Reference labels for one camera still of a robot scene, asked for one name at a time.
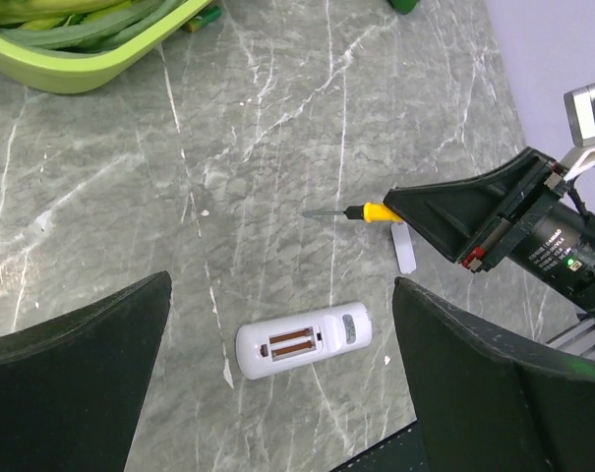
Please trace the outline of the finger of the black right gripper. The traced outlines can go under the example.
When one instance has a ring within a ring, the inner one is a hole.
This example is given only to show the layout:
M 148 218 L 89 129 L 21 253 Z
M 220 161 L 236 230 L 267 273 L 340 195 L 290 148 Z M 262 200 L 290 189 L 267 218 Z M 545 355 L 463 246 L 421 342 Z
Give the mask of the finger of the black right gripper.
M 445 183 L 394 188 L 385 206 L 449 261 L 463 261 L 503 223 L 513 226 L 550 193 L 557 162 L 527 147 L 500 167 Z

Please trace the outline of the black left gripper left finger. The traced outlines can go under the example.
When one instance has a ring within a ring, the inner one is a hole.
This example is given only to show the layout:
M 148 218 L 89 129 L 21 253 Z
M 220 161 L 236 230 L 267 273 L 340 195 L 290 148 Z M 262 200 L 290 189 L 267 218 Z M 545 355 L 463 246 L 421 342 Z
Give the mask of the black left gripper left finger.
M 168 272 L 0 337 L 0 471 L 122 471 L 171 305 Z

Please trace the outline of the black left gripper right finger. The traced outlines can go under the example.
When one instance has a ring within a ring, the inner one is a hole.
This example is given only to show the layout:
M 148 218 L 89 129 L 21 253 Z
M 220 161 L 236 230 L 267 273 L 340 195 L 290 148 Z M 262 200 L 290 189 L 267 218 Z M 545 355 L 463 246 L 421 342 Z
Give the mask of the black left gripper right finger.
M 595 471 L 595 361 L 394 283 L 405 376 L 433 471 Z

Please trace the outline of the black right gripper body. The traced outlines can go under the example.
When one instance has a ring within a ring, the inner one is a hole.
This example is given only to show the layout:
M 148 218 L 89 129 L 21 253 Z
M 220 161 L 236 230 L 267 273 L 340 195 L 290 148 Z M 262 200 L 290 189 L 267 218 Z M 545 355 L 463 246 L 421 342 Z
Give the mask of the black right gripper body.
M 567 195 L 575 207 L 556 203 L 508 257 L 595 319 L 595 213 Z

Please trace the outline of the white remote battery cover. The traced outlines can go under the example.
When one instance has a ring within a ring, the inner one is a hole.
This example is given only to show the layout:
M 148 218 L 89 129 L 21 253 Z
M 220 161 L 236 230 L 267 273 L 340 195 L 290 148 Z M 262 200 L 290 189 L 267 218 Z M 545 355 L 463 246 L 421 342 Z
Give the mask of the white remote battery cover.
M 391 237 L 399 271 L 402 274 L 413 273 L 417 268 L 417 263 L 409 226 L 405 222 L 393 223 Z

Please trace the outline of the yellow handled screwdriver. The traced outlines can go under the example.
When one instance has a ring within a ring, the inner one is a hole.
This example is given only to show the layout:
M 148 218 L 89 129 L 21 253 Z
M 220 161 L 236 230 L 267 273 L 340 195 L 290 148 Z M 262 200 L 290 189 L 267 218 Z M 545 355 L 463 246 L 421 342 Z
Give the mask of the yellow handled screwdriver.
M 307 209 L 302 212 L 302 215 L 307 218 L 343 216 L 348 220 L 361 220 L 367 223 L 401 223 L 404 221 L 402 217 L 383 203 L 364 203 L 358 206 L 348 206 L 345 209 Z

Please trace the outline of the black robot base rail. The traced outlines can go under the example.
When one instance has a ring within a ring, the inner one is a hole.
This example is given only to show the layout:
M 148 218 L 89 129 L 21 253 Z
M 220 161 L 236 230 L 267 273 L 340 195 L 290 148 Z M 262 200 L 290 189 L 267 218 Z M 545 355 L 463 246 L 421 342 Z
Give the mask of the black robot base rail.
M 334 472 L 429 472 L 417 421 L 348 459 Z

